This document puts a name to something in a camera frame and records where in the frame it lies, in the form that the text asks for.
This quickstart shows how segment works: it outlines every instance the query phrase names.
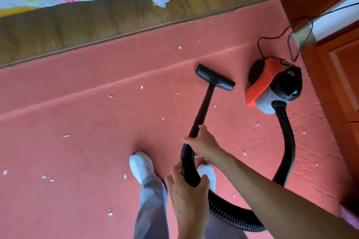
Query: white shoe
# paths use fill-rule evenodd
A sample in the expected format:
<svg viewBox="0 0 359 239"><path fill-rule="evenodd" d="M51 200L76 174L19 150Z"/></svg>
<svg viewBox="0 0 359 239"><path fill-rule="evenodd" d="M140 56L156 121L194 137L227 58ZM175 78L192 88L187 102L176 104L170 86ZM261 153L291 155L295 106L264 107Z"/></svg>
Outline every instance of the white shoe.
<svg viewBox="0 0 359 239"><path fill-rule="evenodd" d="M216 174L214 173L214 169L210 164L201 164L197 168L198 174L202 177L203 175L207 175L209 179L209 188L216 192Z"/></svg>
<svg viewBox="0 0 359 239"><path fill-rule="evenodd" d="M132 174L141 185L149 176L156 176L152 160L141 151L135 152L130 156L130 168Z"/></svg>

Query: black corrugated hose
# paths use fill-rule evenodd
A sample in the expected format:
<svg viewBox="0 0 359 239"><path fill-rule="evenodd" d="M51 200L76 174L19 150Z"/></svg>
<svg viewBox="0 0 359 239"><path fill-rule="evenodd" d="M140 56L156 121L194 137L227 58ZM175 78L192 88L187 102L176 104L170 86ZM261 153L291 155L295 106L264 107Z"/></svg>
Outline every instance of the black corrugated hose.
<svg viewBox="0 0 359 239"><path fill-rule="evenodd" d="M282 128L285 144L283 159L274 175L273 181L284 186L294 164L294 135L287 117L286 103L283 101L276 101L272 102L272 106ZM195 153L191 146L186 144L183 145L181 159L183 178L189 185L196 187L200 183L201 178L195 167ZM247 232L262 232L266 230L252 210L235 206L211 190L209 190L208 193L208 201L210 213L228 225Z"/></svg>

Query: pink carpet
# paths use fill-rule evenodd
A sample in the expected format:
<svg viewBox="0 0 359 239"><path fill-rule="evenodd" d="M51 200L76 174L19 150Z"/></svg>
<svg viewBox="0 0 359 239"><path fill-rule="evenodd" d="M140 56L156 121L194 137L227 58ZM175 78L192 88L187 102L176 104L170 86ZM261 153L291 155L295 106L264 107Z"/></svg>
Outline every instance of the pink carpet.
<svg viewBox="0 0 359 239"><path fill-rule="evenodd" d="M207 89L194 73L200 62L237 83L232 92L215 90L209 130L223 148L272 178L284 149L280 126L275 115L246 106L245 89L260 57L256 40L287 25L280 1L271 0L1 69L0 170L8 173L0 176L0 237L132 238L140 185L129 156L142 150L160 176L168 175ZM288 59L285 40L263 48ZM338 215L352 181L303 63L297 64L303 93L288 107L297 158L287 187ZM246 206L216 172L217 193ZM167 211L176 238L170 202Z"/></svg>

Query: white wall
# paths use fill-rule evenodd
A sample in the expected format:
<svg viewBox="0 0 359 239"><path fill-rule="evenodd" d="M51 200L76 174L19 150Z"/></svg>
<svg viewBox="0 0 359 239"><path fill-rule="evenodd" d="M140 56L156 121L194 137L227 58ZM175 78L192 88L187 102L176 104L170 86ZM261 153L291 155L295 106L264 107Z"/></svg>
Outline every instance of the white wall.
<svg viewBox="0 0 359 239"><path fill-rule="evenodd" d="M328 11L332 11L357 2L359 2L359 0L343 0ZM317 41L319 41L322 38L327 37L328 35L335 33L338 30L341 30L342 28L351 23L354 23L357 20L359 20L359 5L323 16L322 18L314 21L314 37Z"/></svg>

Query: brown floor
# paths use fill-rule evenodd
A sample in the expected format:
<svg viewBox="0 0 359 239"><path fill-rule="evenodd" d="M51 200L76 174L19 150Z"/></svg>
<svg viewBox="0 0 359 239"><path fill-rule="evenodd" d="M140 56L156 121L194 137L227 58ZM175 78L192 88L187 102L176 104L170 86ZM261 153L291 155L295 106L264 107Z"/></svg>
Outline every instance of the brown floor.
<svg viewBox="0 0 359 239"><path fill-rule="evenodd" d="M61 4L0 18L0 66L263 0L98 0Z"/></svg>

